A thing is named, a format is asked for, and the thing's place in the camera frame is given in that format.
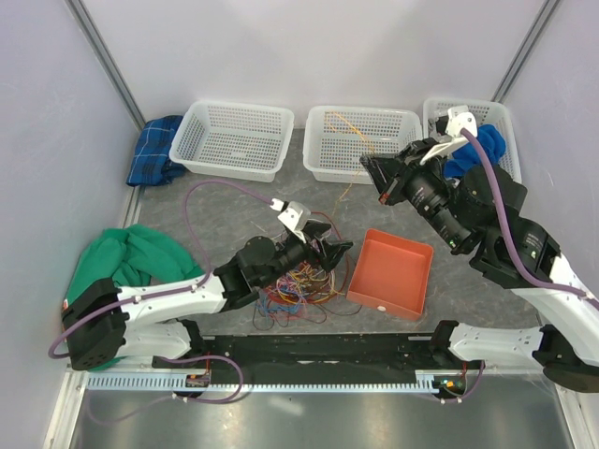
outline metal floor plate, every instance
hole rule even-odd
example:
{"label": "metal floor plate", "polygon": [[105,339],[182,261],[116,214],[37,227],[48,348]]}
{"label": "metal floor plate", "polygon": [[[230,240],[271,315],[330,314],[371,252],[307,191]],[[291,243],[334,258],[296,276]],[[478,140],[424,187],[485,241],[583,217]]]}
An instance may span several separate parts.
{"label": "metal floor plate", "polygon": [[[164,392],[88,391],[99,419],[122,416]],[[222,393],[206,393],[207,398]],[[225,406],[167,401],[101,427],[84,413],[78,449],[573,448],[555,390],[485,376],[461,405],[419,395],[249,394]]]}

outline tangled wires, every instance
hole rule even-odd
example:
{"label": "tangled wires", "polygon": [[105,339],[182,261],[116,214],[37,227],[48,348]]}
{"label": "tangled wires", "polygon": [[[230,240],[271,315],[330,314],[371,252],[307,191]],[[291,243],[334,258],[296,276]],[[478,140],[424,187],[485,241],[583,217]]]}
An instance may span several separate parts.
{"label": "tangled wires", "polygon": [[[336,237],[342,239],[337,226],[327,214],[323,212],[313,212],[313,214],[327,219]],[[269,330],[275,322],[281,327],[287,327],[291,320],[296,319],[322,324],[327,321],[327,313],[342,316],[358,313],[361,306],[351,313],[337,313],[325,308],[323,305],[336,296],[344,295],[342,292],[347,285],[349,271],[349,255],[346,254],[343,282],[341,287],[337,289],[335,270],[327,273],[324,269],[314,268],[308,263],[300,264],[262,292],[254,309],[254,327],[258,330]],[[258,314],[265,318],[267,322],[270,322],[266,328],[256,325]]]}

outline white bracket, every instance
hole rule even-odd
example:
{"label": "white bracket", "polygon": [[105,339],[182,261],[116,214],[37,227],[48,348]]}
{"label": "white bracket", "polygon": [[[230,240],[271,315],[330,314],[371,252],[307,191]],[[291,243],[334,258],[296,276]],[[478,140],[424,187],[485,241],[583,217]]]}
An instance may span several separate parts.
{"label": "white bracket", "polygon": [[272,204],[270,204],[271,209],[276,210],[277,212],[280,212],[281,210],[283,210],[284,207],[285,207],[285,202],[283,200],[278,199],[278,198],[272,199]]}
{"label": "white bracket", "polygon": [[181,323],[128,327],[118,356],[163,356],[179,358],[190,348],[189,332]]}
{"label": "white bracket", "polygon": [[468,139],[461,135],[462,128],[466,128],[474,137],[478,136],[475,116],[468,110],[467,106],[449,108],[447,114],[449,115],[449,121],[447,122],[446,134],[451,137],[451,141],[439,143],[432,147],[420,160],[421,165],[424,165],[435,156],[448,156],[466,145]]}
{"label": "white bracket", "polygon": [[301,231],[308,218],[310,218],[310,210],[303,204],[296,201],[291,201],[285,210],[279,214],[279,221],[289,230],[289,232],[295,234],[298,239],[306,243],[306,236]]}
{"label": "white bracket", "polygon": [[461,360],[484,360],[490,368],[538,369],[533,351],[542,339],[540,327],[487,329],[462,323],[451,333],[449,350]]}
{"label": "white bracket", "polygon": [[129,314],[127,329],[142,328],[187,315],[218,313],[226,303],[223,297],[225,287],[218,277],[211,275],[206,283],[197,288],[201,279],[199,277],[148,287],[121,287],[119,299],[140,299],[121,308],[123,313]]}

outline orange tray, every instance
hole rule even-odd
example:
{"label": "orange tray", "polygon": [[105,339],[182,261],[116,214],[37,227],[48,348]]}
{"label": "orange tray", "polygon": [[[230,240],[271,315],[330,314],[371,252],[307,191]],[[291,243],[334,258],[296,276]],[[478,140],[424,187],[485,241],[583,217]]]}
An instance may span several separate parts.
{"label": "orange tray", "polygon": [[432,247],[369,229],[347,299],[417,320],[431,271]]}

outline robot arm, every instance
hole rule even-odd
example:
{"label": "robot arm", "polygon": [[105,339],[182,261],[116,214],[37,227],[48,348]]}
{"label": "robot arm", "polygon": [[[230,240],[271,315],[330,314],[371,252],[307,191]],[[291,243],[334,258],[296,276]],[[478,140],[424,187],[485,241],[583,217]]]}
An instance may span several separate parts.
{"label": "robot arm", "polygon": [[[93,283],[62,314],[65,329],[78,326],[67,339],[73,369],[92,369],[114,357],[157,355],[179,358],[201,351],[197,324],[180,318],[198,313],[239,309],[258,299],[259,290],[301,262],[325,271],[334,269],[351,241],[328,242],[330,224],[309,220],[300,203],[274,200],[286,238],[275,242],[254,237],[223,266],[203,278],[149,287],[114,286],[111,279]],[[85,321],[101,308],[120,307]],[[164,323],[169,320],[177,322]]]}
{"label": "robot arm", "polygon": [[[537,288],[512,262],[500,229],[492,191],[484,168],[470,169],[458,185],[446,180],[446,156],[467,143],[461,129],[475,136],[474,115],[467,107],[452,108],[444,141],[426,138],[410,143],[396,155],[365,155],[379,202],[392,206],[409,201],[435,229],[453,254],[475,251],[472,268],[533,304],[551,326],[531,329],[485,329],[442,322],[431,345],[448,357],[485,360],[488,366],[542,366],[557,384],[577,391],[599,391],[599,311],[592,295]],[[558,243],[539,224],[519,216],[526,188],[494,167],[509,229],[518,257],[537,280],[588,289],[570,268]]]}

